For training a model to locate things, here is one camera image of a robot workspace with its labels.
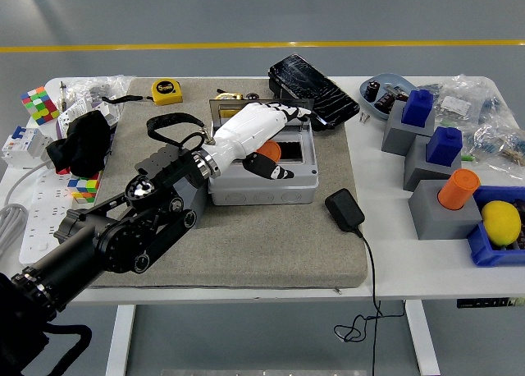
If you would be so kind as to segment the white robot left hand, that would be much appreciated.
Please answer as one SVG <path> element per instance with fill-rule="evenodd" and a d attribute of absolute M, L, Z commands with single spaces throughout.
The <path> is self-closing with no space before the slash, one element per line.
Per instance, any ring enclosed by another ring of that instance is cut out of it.
<path fill-rule="evenodd" d="M 235 160 L 244 169 L 270 180 L 291 179 L 292 171 L 284 169 L 258 150 L 295 118 L 304 122 L 312 112 L 306 108 L 281 103 L 249 103 L 236 113 L 214 135 L 213 144 L 202 146 L 211 177 L 219 177 Z"/>

